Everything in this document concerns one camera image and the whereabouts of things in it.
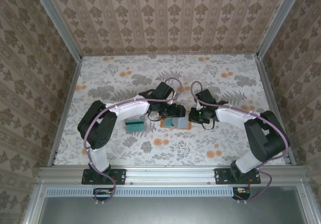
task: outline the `cable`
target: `cable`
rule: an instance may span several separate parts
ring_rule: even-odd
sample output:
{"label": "cable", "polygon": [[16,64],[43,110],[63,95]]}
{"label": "cable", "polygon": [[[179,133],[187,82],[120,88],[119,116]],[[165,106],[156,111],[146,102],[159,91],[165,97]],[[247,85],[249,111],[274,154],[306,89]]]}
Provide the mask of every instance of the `cable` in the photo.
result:
{"label": "cable", "polygon": [[236,196],[237,198],[239,198],[240,200],[243,200],[245,203],[246,202],[248,202],[248,201],[253,201],[253,200],[255,200],[255,199],[257,199],[257,198],[259,198],[267,189],[268,189],[268,187],[271,185],[271,183],[272,183],[272,176],[269,174],[269,173],[266,173],[266,172],[264,172],[264,171],[261,171],[261,170],[259,170],[258,168],[255,168],[258,172],[260,172],[261,174],[264,174],[264,175],[267,175],[269,178],[270,178],[270,180],[269,180],[269,182],[266,184],[266,186],[263,188],[263,190],[261,190],[261,192],[259,193],[259,194],[257,194],[255,197],[252,197],[252,198],[249,198],[249,199],[247,199],[247,200],[244,200],[242,197],[240,197],[239,195],[235,195],[234,194],[234,196]]}
{"label": "cable", "polygon": [[[198,101],[199,103],[204,104],[204,105],[208,105],[208,106],[213,106],[213,107],[230,108],[230,109],[236,110],[236,111],[238,111],[238,112],[241,112],[241,113],[244,113],[244,114],[248,114],[248,115],[254,116],[254,117],[260,119],[261,121],[263,121],[264,123],[270,125],[270,126],[281,136],[281,138],[282,138],[282,140],[284,141],[284,144],[285,144],[285,150],[283,151],[283,153],[282,153],[281,156],[273,157],[273,158],[271,158],[269,161],[286,157],[287,152],[288,152],[288,148],[289,148],[289,144],[288,144],[288,142],[287,142],[287,140],[286,140],[286,137],[285,137],[284,134],[277,128],[277,126],[275,126],[275,125],[274,125],[273,123],[271,123],[270,121],[262,118],[261,116],[252,113],[252,111],[246,111],[246,110],[243,110],[243,109],[240,109],[240,108],[237,108],[237,107],[233,107],[233,106],[225,106],[225,105],[218,105],[218,104],[206,103],[206,102],[203,102],[203,101],[199,100],[199,99],[196,97],[196,95],[193,93],[193,85],[194,85],[195,83],[198,83],[198,84],[201,86],[201,91],[202,91],[203,87],[202,87],[202,84],[201,84],[199,81],[194,81],[194,82],[192,83],[192,85],[191,85],[191,94],[192,94],[193,98],[194,98],[196,101]],[[270,184],[271,184],[271,182],[272,182],[272,176],[271,176],[270,174],[264,172],[264,171],[259,170],[259,167],[263,166],[265,163],[267,163],[267,161],[264,162],[264,163],[262,163],[262,164],[260,164],[260,165],[258,165],[258,166],[256,167],[256,170],[257,170],[258,172],[260,172],[260,173],[262,173],[262,174],[267,175],[267,176],[270,177],[270,180],[269,180],[269,182],[267,183],[267,185],[263,188],[263,190],[262,190],[257,196],[255,196],[255,197],[253,197],[253,198],[250,198],[250,199],[248,199],[248,200],[244,200],[244,199],[242,199],[241,197],[239,197],[238,195],[235,195],[237,198],[239,198],[239,199],[241,199],[241,200],[244,200],[244,202],[245,202],[245,201],[252,201],[252,200],[255,200],[256,198],[258,198],[259,196],[261,196],[261,195],[267,190],[267,188],[270,186]]]}
{"label": "cable", "polygon": [[212,126],[210,129],[206,129],[206,128],[204,127],[204,123],[202,123],[202,126],[203,126],[203,129],[204,129],[204,130],[212,130],[212,129],[214,128],[214,125],[215,125],[215,121],[213,120],[213,126]]}
{"label": "cable", "polygon": [[160,117],[158,120],[151,120],[151,119],[149,118],[150,113],[147,114],[147,118],[148,118],[150,121],[152,121],[152,122],[158,122],[158,121],[161,121],[161,120],[162,120],[161,117]]}
{"label": "cable", "polygon": [[100,192],[104,192],[104,191],[109,191],[107,189],[100,189],[100,190],[97,190],[95,191],[95,194],[94,194],[94,200],[96,201],[96,204],[98,204],[99,200],[97,199],[97,194],[100,193]]}
{"label": "cable", "polygon": [[113,191],[112,191],[111,195],[105,200],[105,202],[109,201],[109,200],[112,198],[112,196],[115,194],[115,192],[116,192],[116,182],[115,182],[109,175],[107,175],[107,174],[99,171],[99,170],[97,169],[97,167],[94,165],[93,161],[92,161],[91,155],[90,155],[90,153],[89,153],[90,146],[87,146],[87,138],[88,138],[88,135],[89,135],[92,127],[94,126],[94,124],[96,123],[96,121],[97,121],[105,112],[107,112],[108,110],[110,110],[110,109],[112,109],[112,108],[114,108],[114,107],[119,107],[119,106],[121,106],[121,105],[123,105],[123,104],[126,104],[126,103],[136,102],[136,101],[145,101],[145,102],[147,102],[147,101],[153,101],[153,102],[169,102],[169,101],[172,101],[172,100],[176,100],[176,99],[181,95],[181,93],[183,92],[183,85],[182,85],[181,81],[180,81],[178,78],[176,78],[176,77],[169,77],[169,78],[167,78],[164,82],[166,83],[166,82],[167,82],[168,80],[170,80],[170,79],[174,79],[174,80],[176,80],[176,81],[180,84],[180,92],[179,92],[178,94],[176,94],[175,97],[173,97],[173,98],[171,98],[171,99],[147,99],[147,98],[143,98],[143,97],[142,97],[142,98],[129,99],[129,100],[126,100],[126,101],[123,101],[123,102],[119,102],[119,103],[117,103],[117,104],[114,104],[114,105],[112,105],[112,106],[109,106],[109,107],[103,109],[103,110],[94,118],[94,120],[93,120],[93,121],[91,122],[91,124],[89,125],[89,128],[88,128],[88,130],[87,130],[87,132],[86,132],[86,134],[85,134],[85,137],[84,137],[84,148],[87,150],[87,155],[88,155],[89,163],[90,163],[91,167],[92,167],[98,174],[105,176],[105,177],[108,178],[108,179],[112,182],[112,184],[113,184]]}

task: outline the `metal bracket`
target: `metal bracket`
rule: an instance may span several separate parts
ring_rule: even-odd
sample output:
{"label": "metal bracket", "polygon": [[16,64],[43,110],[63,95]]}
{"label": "metal bracket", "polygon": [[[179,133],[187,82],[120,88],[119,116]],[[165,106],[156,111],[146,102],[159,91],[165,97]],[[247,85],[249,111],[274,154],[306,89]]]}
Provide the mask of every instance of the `metal bracket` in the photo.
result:
{"label": "metal bracket", "polygon": [[214,169],[215,173],[215,182],[217,185],[226,185],[226,184],[248,184],[251,181],[251,184],[261,184],[260,174],[257,171],[250,171],[246,173],[246,178],[240,181],[233,181],[231,178],[231,168],[218,168]]}
{"label": "metal bracket", "polygon": [[[108,175],[114,179],[117,185],[124,185],[126,181],[126,169],[111,169]],[[92,169],[85,169],[82,174],[83,185],[112,185],[112,182]]]}

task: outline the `table surface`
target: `table surface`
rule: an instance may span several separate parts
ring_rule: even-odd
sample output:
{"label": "table surface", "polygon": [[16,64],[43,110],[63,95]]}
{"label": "table surface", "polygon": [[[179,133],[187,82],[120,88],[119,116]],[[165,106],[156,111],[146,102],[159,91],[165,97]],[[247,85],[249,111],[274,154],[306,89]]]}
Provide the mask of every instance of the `table surface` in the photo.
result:
{"label": "table surface", "polygon": [[[257,112],[268,110],[254,55],[84,57],[54,164],[88,163],[77,125],[95,100],[126,100],[170,76],[183,83],[177,103],[187,110],[195,106],[190,93],[195,80],[217,101]],[[175,90],[179,87],[174,81],[170,85]],[[127,134],[121,121],[107,144],[111,165],[230,165],[249,150],[246,133],[221,122],[206,131],[198,124],[192,124],[190,130],[176,130],[146,120],[145,131]],[[285,163],[279,159],[270,164]]]}

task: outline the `patterned wall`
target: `patterned wall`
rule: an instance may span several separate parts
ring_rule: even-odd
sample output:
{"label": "patterned wall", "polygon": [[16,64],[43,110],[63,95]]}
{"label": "patterned wall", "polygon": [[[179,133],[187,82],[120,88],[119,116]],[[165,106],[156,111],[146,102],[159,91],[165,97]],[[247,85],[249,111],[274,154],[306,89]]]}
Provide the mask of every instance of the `patterned wall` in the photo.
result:
{"label": "patterned wall", "polygon": [[39,0],[0,0],[0,223],[23,217],[74,68]]}
{"label": "patterned wall", "polygon": [[296,0],[264,63],[296,160],[321,203],[321,0]]}
{"label": "patterned wall", "polygon": [[82,55],[256,52],[282,0],[53,0]]}

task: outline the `teal box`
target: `teal box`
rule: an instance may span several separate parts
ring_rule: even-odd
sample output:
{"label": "teal box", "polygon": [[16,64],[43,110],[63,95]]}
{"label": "teal box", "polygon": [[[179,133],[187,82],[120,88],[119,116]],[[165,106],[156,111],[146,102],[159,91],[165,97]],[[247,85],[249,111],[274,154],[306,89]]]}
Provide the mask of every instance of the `teal box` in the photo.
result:
{"label": "teal box", "polygon": [[145,119],[125,120],[126,132],[138,132],[145,130]]}

